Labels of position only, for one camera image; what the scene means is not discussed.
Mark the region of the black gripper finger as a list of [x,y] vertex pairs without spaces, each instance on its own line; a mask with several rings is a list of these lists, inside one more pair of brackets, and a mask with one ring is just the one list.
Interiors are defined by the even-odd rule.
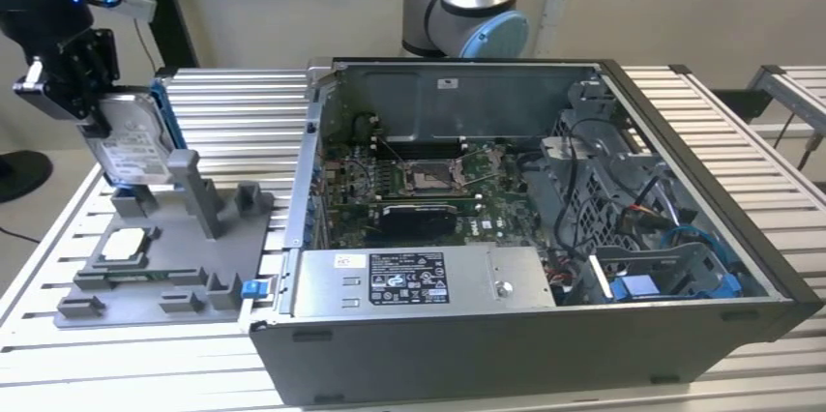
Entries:
[[120,78],[113,32],[88,29],[60,50],[67,78],[85,92],[107,91]]
[[96,95],[77,85],[49,78],[36,82],[16,81],[16,94],[56,120],[71,121],[84,137],[108,137],[111,125],[99,109]]

